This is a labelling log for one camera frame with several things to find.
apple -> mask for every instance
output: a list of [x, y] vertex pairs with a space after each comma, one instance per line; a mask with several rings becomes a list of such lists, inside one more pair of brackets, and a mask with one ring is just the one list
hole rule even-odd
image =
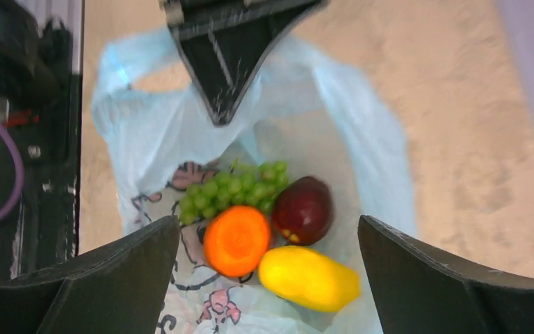
[[292, 244], [310, 246], [322, 239], [334, 220], [328, 186], [313, 176], [302, 177], [275, 199], [273, 226]]

bolt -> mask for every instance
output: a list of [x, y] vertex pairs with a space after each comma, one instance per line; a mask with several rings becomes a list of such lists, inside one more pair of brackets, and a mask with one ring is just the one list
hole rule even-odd
[[32, 145], [28, 147], [28, 154], [30, 158], [37, 159], [42, 155], [42, 150], [40, 150], [40, 146]]

yellow fruit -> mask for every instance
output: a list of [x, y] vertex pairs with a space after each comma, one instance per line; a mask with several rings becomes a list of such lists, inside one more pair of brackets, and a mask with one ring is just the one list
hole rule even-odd
[[265, 253], [259, 264], [261, 284], [274, 294], [320, 312], [338, 312], [360, 294], [352, 269], [302, 246]]

purple cable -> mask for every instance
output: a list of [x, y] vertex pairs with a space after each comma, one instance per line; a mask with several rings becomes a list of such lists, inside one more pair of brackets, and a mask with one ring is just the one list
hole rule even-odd
[[0, 209], [1, 221], [9, 214], [9, 212], [11, 212], [11, 210], [13, 210], [13, 208], [19, 201], [19, 198], [22, 196], [22, 190], [24, 187], [24, 164], [22, 162], [22, 156], [19, 154], [19, 150], [17, 150], [17, 146], [15, 145], [13, 138], [9, 136], [7, 129], [5, 129], [5, 127], [1, 125], [1, 123], [0, 136], [5, 142], [7, 148], [9, 149], [9, 153], [11, 153], [11, 157], [13, 158], [13, 166], [15, 167], [15, 183], [13, 185], [11, 195], [9, 195], [9, 199], [7, 199], [5, 205], [3, 205], [3, 207]]

